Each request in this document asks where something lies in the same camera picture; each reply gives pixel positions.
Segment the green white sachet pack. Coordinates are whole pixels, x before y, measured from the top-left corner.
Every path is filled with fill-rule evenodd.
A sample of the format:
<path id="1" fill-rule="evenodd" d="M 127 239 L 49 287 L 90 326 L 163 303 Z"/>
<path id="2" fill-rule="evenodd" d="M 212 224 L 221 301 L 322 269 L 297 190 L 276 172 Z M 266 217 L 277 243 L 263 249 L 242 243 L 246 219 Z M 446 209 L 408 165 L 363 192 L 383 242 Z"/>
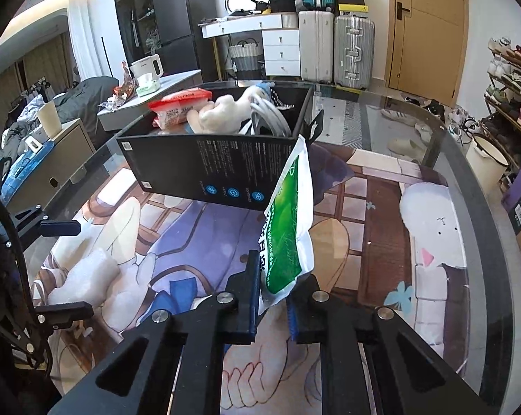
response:
<path id="1" fill-rule="evenodd" d="M 288 297 L 315 268 L 309 233 L 314 220 L 314 192 L 304 137 L 297 138 L 264 217 L 259 237 L 260 314 Z"/>

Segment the red balloon glue bag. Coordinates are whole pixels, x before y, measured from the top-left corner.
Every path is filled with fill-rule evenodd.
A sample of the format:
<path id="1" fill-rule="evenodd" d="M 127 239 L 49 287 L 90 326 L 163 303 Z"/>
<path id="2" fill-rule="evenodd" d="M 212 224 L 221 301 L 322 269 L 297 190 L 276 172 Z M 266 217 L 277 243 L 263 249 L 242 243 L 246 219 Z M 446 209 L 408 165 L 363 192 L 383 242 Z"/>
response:
<path id="1" fill-rule="evenodd" d="M 150 102 L 149 109 L 155 113 L 152 125 L 161 130 L 181 125 L 189 111 L 199 111 L 212 100 L 213 93 L 199 87 L 181 90 Z"/>

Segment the white plush toy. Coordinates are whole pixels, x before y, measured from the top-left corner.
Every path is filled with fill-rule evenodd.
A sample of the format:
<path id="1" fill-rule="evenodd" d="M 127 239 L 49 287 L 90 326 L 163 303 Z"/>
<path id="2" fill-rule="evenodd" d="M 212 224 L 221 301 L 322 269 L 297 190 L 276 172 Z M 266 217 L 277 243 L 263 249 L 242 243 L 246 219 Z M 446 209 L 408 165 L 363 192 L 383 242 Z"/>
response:
<path id="1" fill-rule="evenodd" d="M 251 104 L 257 96 L 270 98 L 259 86 L 246 88 L 237 100 L 232 95 L 221 95 L 216 102 L 209 101 L 199 111 L 188 111 L 187 123 L 195 134 L 236 134 L 242 124 L 251 119 Z"/>

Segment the paper cup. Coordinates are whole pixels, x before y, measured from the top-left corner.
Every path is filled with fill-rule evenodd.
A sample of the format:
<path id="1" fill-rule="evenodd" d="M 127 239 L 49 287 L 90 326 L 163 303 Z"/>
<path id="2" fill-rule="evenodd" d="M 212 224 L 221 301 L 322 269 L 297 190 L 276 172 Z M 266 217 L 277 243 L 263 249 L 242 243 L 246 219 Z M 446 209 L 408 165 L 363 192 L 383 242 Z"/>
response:
<path id="1" fill-rule="evenodd" d="M 53 101 L 47 102 L 39 109 L 37 118 L 50 139 L 55 138 L 62 132 L 63 127 Z"/>

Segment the grey side table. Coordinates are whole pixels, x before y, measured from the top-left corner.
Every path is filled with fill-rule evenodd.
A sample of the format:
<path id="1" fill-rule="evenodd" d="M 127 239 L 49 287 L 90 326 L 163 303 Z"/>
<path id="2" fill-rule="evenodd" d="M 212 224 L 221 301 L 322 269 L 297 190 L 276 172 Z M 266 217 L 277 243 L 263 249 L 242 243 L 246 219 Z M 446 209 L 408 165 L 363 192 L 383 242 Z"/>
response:
<path id="1" fill-rule="evenodd" d="M 117 132 L 133 123 L 149 111 L 148 104 L 163 96 L 187 88 L 200 86 L 201 70 L 184 71 L 160 78 L 160 88 L 150 95 L 136 96 L 115 111 L 102 110 L 97 114 L 98 121 L 106 132 Z"/>

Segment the anime print table mat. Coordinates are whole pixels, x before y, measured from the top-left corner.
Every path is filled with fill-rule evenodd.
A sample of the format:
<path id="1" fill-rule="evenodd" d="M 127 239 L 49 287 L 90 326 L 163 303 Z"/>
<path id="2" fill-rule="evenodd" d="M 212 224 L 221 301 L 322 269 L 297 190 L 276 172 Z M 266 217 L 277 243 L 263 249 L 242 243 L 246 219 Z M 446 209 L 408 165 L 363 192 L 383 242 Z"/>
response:
<path id="1" fill-rule="evenodd" d="M 151 194 L 119 157 L 51 203 L 40 308 L 56 414 L 468 414 L 467 270 L 448 186 L 363 150 L 296 151 L 259 210 Z"/>

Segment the green wet wipes pack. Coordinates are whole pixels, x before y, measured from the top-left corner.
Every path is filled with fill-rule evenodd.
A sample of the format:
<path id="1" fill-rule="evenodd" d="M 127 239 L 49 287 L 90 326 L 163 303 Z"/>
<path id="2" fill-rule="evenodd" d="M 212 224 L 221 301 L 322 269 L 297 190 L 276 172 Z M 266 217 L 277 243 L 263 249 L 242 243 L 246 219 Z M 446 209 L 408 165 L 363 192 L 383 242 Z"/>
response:
<path id="1" fill-rule="evenodd" d="M 157 92 L 161 87 L 158 77 L 152 73 L 145 73 L 139 76 L 137 81 L 137 94 L 140 98 Z"/>

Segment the white electric kettle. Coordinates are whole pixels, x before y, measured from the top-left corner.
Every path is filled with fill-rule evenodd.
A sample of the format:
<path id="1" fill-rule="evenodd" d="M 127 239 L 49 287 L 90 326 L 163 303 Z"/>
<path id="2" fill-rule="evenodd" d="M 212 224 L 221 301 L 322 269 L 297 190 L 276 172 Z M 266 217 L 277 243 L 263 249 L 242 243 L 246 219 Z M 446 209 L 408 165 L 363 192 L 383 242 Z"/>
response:
<path id="1" fill-rule="evenodd" d="M 145 56 L 131 63 L 130 70 L 137 80 L 145 75 L 151 74 L 152 79 L 158 81 L 164 74 L 162 61 L 158 54 Z"/>

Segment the black cardboard box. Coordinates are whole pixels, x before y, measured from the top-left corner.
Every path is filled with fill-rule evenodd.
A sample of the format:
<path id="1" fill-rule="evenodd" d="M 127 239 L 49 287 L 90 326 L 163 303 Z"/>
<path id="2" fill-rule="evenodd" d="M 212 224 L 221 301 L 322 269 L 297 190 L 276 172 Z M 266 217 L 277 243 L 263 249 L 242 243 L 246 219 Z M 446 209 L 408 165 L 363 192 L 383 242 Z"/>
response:
<path id="1" fill-rule="evenodd" d="M 312 111 L 312 83 L 273 82 L 272 89 L 291 106 L 288 137 L 157 134 L 151 111 L 129 124 L 116 140 L 142 190 L 264 210 L 298 137 L 311 144 L 323 128 L 323 112 Z"/>

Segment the white enamel bucket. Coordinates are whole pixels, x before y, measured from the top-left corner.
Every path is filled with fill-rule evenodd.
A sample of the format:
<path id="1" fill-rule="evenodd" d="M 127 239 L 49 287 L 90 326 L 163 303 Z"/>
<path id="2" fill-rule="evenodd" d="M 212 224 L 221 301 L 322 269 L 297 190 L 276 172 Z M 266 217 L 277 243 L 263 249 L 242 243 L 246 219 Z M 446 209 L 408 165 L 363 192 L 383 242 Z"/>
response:
<path id="1" fill-rule="evenodd" d="M 472 135 L 466 160 L 486 196 L 499 184 L 510 165 L 496 144 L 481 134 Z"/>

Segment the black refrigerator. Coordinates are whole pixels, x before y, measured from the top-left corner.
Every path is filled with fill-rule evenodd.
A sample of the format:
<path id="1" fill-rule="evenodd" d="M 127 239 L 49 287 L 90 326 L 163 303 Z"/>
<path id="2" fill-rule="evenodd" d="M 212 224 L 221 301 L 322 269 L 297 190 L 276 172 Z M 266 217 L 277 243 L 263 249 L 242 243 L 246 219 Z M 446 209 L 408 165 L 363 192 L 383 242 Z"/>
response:
<path id="1" fill-rule="evenodd" d="M 200 70 L 205 83 L 218 79 L 212 43 L 200 25 L 216 17 L 215 0 L 152 0 L 161 48 L 158 55 L 168 75 Z"/>

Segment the woven laundry basket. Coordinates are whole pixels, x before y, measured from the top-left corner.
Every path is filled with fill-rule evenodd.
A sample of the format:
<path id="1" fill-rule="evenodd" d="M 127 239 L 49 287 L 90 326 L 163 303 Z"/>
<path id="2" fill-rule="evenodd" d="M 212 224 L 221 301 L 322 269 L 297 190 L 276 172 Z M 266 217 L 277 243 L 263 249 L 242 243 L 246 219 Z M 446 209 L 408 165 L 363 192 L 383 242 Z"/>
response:
<path id="1" fill-rule="evenodd" d="M 254 38 L 239 40 L 230 45 L 231 66 L 238 80 L 262 78 L 263 48 Z"/>

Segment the shoe rack with shoes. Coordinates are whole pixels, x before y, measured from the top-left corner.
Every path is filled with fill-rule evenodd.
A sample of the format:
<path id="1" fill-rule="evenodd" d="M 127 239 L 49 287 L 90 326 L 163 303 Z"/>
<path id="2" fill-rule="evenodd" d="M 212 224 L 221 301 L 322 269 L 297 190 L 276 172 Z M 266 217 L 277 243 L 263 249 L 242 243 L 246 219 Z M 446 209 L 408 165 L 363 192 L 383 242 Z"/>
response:
<path id="1" fill-rule="evenodd" d="M 484 92 L 489 116 L 484 129 L 521 166 L 521 46 L 509 38 L 491 38 L 487 48 L 492 59 L 487 66 L 490 84 Z"/>

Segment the white drawer desk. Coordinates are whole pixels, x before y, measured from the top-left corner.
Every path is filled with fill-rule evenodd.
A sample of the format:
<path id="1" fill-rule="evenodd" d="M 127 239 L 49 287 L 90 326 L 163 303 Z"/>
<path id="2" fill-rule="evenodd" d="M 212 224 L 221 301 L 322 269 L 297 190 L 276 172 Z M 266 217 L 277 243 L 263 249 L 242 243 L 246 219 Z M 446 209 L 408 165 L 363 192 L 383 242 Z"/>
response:
<path id="1" fill-rule="evenodd" d="M 300 33 L 296 12 L 226 17 L 200 24 L 202 38 L 255 37 L 262 47 L 267 77 L 301 77 Z"/>

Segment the silver suitcase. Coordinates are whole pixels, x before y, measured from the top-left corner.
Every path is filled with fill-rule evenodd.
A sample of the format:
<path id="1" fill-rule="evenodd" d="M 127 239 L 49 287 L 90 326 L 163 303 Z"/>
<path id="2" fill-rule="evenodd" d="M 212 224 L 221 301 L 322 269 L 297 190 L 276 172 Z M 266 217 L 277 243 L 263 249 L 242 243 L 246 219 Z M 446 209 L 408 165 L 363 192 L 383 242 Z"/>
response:
<path id="1" fill-rule="evenodd" d="M 366 90 L 370 86 L 375 24 L 368 18 L 340 15 L 334 20 L 334 82 Z"/>

